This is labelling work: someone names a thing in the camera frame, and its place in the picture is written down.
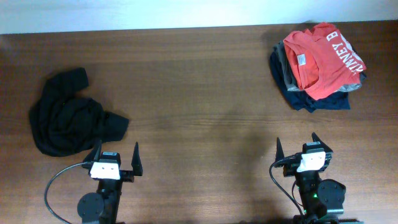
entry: wooden table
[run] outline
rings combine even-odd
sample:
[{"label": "wooden table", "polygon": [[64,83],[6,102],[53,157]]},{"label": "wooden table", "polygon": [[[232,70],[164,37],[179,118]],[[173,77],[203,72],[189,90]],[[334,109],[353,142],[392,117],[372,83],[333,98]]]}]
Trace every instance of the wooden table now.
[{"label": "wooden table", "polygon": [[[140,144],[144,176],[123,185],[126,223],[266,222],[298,214],[272,183],[276,137],[285,155],[315,131],[333,150],[321,177],[347,187],[344,218],[398,222],[398,22],[340,23],[368,69],[352,110],[313,114],[289,107],[272,79],[272,46],[310,24],[0,35],[0,223],[59,223],[46,183],[87,152],[43,155],[27,119],[45,79],[82,66],[90,96],[130,119],[125,138],[103,145],[130,169]],[[293,178],[274,175],[290,190]],[[49,203],[81,222],[80,197],[96,190],[87,171],[57,179]]]}]

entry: red shirt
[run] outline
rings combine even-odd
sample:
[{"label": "red shirt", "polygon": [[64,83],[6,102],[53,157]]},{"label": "red shirt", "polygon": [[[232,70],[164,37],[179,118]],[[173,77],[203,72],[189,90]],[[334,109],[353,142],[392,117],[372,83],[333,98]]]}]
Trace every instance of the red shirt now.
[{"label": "red shirt", "polygon": [[359,73],[366,66],[334,25],[322,22],[312,30],[293,31],[284,44],[298,87],[315,100],[344,84],[361,83]]}]

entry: pile of folded shirts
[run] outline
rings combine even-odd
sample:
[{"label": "pile of folded shirts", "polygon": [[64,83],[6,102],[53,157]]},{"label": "pile of folded shirts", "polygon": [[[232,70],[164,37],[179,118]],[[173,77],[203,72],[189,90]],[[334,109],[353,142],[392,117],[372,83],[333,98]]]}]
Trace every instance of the pile of folded shirts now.
[{"label": "pile of folded shirts", "polygon": [[366,66],[340,31],[326,22],[293,31],[271,54],[270,67],[296,110],[349,110],[348,92],[362,87]]}]

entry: white backdrop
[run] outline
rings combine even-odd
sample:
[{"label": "white backdrop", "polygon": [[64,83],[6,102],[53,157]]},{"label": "white backdrop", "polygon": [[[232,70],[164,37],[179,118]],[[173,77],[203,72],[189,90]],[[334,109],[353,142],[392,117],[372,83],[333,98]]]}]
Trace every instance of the white backdrop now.
[{"label": "white backdrop", "polygon": [[0,0],[0,34],[398,19],[398,0]]}]

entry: black cloth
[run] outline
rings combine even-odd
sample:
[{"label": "black cloth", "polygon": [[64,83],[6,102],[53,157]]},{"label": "black cloth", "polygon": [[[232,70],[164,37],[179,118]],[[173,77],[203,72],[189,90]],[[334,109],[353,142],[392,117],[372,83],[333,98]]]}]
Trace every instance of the black cloth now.
[{"label": "black cloth", "polygon": [[348,93],[335,92],[330,96],[314,100],[305,91],[287,91],[284,83],[284,76],[282,71],[282,64],[278,60],[278,56],[275,52],[271,54],[269,60],[269,66],[271,68],[272,76],[280,91],[285,97],[286,101],[295,110],[305,108],[308,112],[312,113],[316,109],[327,109],[327,110],[349,110]]},{"label": "black cloth", "polygon": [[42,153],[69,156],[92,148],[96,138],[102,142],[122,140],[129,120],[105,112],[91,98],[74,96],[86,87],[84,68],[59,73],[46,81],[41,99],[29,111],[33,138]]}]

